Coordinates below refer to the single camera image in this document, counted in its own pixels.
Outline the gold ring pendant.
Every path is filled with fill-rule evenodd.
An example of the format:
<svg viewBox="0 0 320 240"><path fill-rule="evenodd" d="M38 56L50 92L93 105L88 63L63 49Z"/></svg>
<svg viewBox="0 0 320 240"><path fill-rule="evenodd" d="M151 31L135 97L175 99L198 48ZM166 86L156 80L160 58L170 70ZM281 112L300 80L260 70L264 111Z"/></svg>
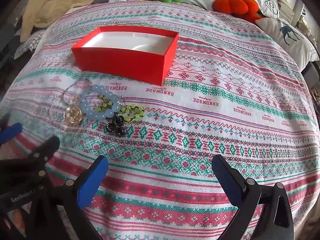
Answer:
<svg viewBox="0 0 320 240"><path fill-rule="evenodd" d="M68 126L79 125L83 120L83 114L79 107L69 106L65 113L65 122Z"/></svg>

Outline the red jewelry box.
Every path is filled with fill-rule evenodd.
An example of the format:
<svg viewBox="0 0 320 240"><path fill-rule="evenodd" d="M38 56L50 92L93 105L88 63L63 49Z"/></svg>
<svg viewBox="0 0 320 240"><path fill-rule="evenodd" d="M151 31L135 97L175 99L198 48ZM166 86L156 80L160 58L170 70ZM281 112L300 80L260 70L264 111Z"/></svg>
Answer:
<svg viewBox="0 0 320 240"><path fill-rule="evenodd" d="M98 27L74 46L82 71L161 86L176 55L179 33L132 25Z"/></svg>

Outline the patterned bedspread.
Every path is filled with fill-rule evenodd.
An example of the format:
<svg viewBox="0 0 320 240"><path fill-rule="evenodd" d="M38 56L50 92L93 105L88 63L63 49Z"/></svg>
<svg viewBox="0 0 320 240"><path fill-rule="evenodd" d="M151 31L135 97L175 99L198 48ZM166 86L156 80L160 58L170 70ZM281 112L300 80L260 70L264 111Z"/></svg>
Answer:
<svg viewBox="0 0 320 240"><path fill-rule="evenodd" d="M71 51L95 28L154 27L179 33L164 85L83 72ZM65 123L65 102L91 83L145 115L115 137L105 123ZM319 126L295 61L244 20L195 5L126 1L66 13L45 32L16 77L1 113L23 125L1 157L25 157L52 135L47 165L55 185L98 155L110 169L85 211L104 239L217 239L236 212L216 180L212 157L261 185L282 183L299 227L319 197Z"/></svg>

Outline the orange plush pumpkin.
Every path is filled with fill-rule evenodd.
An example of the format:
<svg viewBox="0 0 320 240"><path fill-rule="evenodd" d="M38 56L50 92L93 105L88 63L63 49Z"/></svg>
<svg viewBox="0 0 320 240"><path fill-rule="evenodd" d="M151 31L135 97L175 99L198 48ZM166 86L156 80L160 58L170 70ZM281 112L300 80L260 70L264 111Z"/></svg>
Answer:
<svg viewBox="0 0 320 240"><path fill-rule="evenodd" d="M256 20L262 19L260 8L255 0L214 0L212 8L224 14L256 24Z"/></svg>

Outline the grey checked sheet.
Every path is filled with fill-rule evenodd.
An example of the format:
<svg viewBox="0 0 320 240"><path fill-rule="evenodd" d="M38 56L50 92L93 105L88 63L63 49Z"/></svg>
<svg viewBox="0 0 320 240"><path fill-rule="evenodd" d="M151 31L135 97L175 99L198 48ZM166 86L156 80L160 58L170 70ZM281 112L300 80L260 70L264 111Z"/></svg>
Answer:
<svg viewBox="0 0 320 240"><path fill-rule="evenodd" d="M37 48L43 34L45 33L44 29L38 30L35 33L31 34L31 36L23 43L21 43L15 51L14 59L18 59L25 52L30 50L34 52Z"/></svg>

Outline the white deer pillow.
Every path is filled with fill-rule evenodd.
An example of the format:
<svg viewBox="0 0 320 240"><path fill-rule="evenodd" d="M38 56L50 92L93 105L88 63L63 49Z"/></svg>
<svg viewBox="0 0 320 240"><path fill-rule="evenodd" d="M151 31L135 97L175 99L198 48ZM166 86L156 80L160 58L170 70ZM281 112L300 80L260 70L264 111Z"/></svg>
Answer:
<svg viewBox="0 0 320 240"><path fill-rule="evenodd" d="M261 18L255 21L295 61L299 71L309 62L319 61L319 54L310 40L281 18Z"/></svg>

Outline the black bead flower ornament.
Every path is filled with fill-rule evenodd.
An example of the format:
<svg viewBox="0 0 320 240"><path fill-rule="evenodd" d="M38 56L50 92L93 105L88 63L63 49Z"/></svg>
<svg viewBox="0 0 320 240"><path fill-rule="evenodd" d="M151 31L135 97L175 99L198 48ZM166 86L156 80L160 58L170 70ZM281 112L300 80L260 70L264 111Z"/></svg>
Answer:
<svg viewBox="0 0 320 240"><path fill-rule="evenodd" d="M122 116L116 116L111 122L108 122L105 126L109 133L114 133L117 137L124 137L127 134L127 130L124 126L125 120Z"/></svg>

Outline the beige blanket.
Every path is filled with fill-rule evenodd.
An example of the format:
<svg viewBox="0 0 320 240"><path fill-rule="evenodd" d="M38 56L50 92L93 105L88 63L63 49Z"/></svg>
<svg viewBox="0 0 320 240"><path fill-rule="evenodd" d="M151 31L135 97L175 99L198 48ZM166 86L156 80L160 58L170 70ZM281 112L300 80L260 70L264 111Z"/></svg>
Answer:
<svg viewBox="0 0 320 240"><path fill-rule="evenodd" d="M20 41L25 42L34 27L48 28L75 7L89 5L94 0L29 0L22 16Z"/></svg>

